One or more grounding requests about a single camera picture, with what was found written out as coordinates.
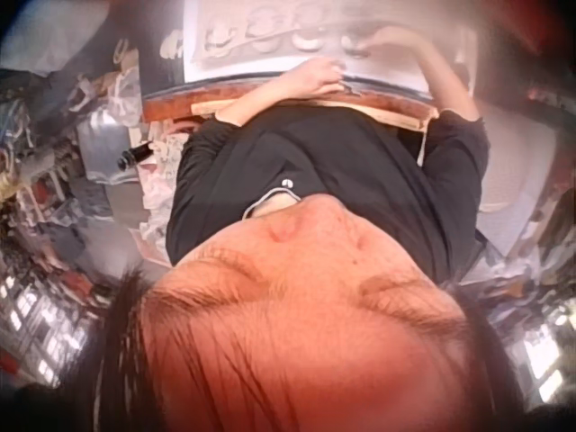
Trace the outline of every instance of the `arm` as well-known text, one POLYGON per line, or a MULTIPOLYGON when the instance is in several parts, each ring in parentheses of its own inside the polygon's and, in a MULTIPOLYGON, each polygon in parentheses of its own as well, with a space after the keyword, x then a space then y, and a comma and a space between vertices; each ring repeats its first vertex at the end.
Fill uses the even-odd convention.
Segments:
POLYGON ((384 44, 399 45, 416 55, 439 111, 450 110, 475 122, 480 118, 476 103, 437 48, 419 34, 401 27, 384 27, 360 44, 365 50, 384 44))
POLYGON ((310 99, 343 91, 342 65, 330 58, 313 58, 302 63, 216 113, 221 122, 244 126, 262 111, 286 99, 310 99))

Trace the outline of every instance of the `sleeve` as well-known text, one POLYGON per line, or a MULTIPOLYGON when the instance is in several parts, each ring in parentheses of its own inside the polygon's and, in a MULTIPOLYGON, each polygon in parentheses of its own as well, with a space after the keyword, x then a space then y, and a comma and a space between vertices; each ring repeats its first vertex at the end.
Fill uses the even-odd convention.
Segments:
POLYGON ((445 221, 455 264, 467 259, 473 244, 489 151, 482 119, 467 121, 444 111, 428 127, 422 169, 445 221))
POLYGON ((184 144, 176 177, 175 202, 201 180, 237 129, 234 124, 210 119, 184 144))

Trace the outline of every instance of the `nose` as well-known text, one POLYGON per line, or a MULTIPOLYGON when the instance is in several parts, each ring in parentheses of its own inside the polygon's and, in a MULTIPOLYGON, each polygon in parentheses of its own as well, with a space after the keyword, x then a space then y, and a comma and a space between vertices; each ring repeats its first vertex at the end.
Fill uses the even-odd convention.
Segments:
POLYGON ((330 195, 318 194, 280 211, 270 220, 270 228, 278 241, 311 240, 342 244, 356 241, 352 214, 344 204, 330 195))

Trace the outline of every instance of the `cloth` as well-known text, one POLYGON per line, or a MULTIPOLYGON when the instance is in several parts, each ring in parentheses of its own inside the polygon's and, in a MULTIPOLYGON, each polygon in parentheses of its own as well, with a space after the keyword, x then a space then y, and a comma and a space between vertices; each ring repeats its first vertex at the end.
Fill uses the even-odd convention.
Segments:
POLYGON ((489 143, 482 121, 443 112, 422 168, 386 128, 347 108, 275 107, 245 127, 207 121, 184 146, 166 249, 175 265, 288 182, 336 196, 396 239, 437 284, 473 247, 489 143))

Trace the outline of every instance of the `finger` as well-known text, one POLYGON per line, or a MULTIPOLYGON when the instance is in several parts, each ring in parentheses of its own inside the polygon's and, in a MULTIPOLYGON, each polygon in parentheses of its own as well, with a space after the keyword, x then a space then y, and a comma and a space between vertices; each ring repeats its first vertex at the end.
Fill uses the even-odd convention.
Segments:
POLYGON ((339 92, 345 92, 346 91, 346 87, 340 83, 336 83, 336 84, 326 84, 323 85, 318 92, 316 92, 317 95, 327 95, 328 93, 339 93, 339 92))
POLYGON ((334 84, 334 83, 338 83, 340 81, 342 81, 342 78, 344 76, 342 75, 342 72, 340 72, 338 69, 331 69, 326 71, 323 75, 322 75, 322 84, 334 84))
POLYGON ((357 50, 369 50, 372 47, 380 45, 380 38, 377 37, 377 33, 369 38, 360 40, 356 45, 357 50))
POLYGON ((346 63, 345 63, 343 60, 339 60, 339 59, 333 58, 333 59, 330 61, 330 65, 331 65, 333 68, 336 68, 336 69, 338 69, 338 70, 340 70, 340 71, 346 70, 346 63))
POLYGON ((382 45, 385 40, 385 35, 386 35, 386 27, 380 29, 372 36, 368 36, 367 38, 360 40, 356 45, 356 49, 369 50, 372 47, 382 45))

